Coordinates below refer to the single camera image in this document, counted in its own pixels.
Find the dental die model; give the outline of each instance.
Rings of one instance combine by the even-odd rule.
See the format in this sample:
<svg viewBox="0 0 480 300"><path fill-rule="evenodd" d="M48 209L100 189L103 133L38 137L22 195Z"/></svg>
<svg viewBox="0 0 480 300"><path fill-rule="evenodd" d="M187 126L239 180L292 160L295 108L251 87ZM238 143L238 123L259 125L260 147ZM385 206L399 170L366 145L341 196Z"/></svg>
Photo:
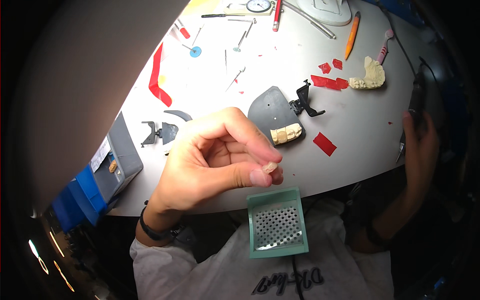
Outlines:
<svg viewBox="0 0 480 300"><path fill-rule="evenodd" d="M298 138L301 134L301 126L298 123L294 123L277 130L270 130L270 134L275 145L283 144Z"/></svg>
<svg viewBox="0 0 480 300"><path fill-rule="evenodd" d="M370 56L365 57L365 77L350 78L349 84L354 89L368 90L380 87L385 82L385 71L382 65Z"/></svg>

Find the pink toothbrush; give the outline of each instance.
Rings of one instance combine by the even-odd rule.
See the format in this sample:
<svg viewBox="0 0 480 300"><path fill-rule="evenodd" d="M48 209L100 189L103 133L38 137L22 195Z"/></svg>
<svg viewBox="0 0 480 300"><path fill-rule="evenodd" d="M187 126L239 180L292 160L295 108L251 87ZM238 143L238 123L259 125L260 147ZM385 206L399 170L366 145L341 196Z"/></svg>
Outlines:
<svg viewBox="0 0 480 300"><path fill-rule="evenodd" d="M384 62L384 58L385 58L385 55L387 54L387 41L389 39L393 38L393 30L392 29L388 29L386 32L385 32L385 41L384 41L384 45L382 46L382 49L380 50L380 53L378 53L378 56L377 56L377 61L382 64Z"/></svg>

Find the plaster dental model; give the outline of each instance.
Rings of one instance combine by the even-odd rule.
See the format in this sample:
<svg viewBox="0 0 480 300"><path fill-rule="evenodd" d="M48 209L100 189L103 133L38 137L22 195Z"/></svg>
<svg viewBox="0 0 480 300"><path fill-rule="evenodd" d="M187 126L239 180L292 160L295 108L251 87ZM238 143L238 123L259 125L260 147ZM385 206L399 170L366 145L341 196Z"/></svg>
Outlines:
<svg viewBox="0 0 480 300"><path fill-rule="evenodd" d="M268 165L265 165L262 167L262 170L267 173L267 174L270 174L272 173L276 168L278 167L278 164L277 163L274 163L273 161L270 161L268 162Z"/></svg>
<svg viewBox="0 0 480 300"><path fill-rule="evenodd" d="M365 57L365 77L350 78L349 84L354 89L368 90L380 87L385 82L385 71L382 65L370 56Z"/></svg>
<svg viewBox="0 0 480 300"><path fill-rule="evenodd" d="M298 123L291 124L277 130L271 130L270 134L275 145L283 144L298 138L301 134L301 126Z"/></svg>

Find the red pencil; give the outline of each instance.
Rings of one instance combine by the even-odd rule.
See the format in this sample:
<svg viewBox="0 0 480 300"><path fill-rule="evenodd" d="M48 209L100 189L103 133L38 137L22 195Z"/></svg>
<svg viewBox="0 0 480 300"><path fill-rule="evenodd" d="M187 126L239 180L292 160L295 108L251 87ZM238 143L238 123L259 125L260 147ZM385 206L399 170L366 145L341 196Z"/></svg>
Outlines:
<svg viewBox="0 0 480 300"><path fill-rule="evenodd" d="M278 31L278 22L280 21L280 11L282 10L282 0L276 2L275 19L273 20L273 31Z"/></svg>

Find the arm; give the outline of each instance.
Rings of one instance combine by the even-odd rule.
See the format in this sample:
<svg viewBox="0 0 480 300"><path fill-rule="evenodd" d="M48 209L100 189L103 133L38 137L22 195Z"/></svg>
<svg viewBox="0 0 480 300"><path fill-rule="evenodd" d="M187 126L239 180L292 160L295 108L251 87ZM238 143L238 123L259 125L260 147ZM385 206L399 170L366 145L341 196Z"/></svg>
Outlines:
<svg viewBox="0 0 480 300"><path fill-rule="evenodd" d="M238 108L189 121L175 138L144 211L144 222L161 232L177 224L184 211L221 192L281 184L281 167L270 174L262 171L268 162L281 160L281 154ZM148 247L170 243L150 239L140 222L135 237Z"/></svg>
<svg viewBox="0 0 480 300"><path fill-rule="evenodd" d="M427 132L418 140L411 115L408 112L403 114L407 186L381 215L372 220L373 229L384 240L391 239L415 215L432 180L438 156L438 140L430 115L425 112L423 116L427 123ZM382 247L370 242L365 227L358 231L350 244L356 252L383 251Z"/></svg>

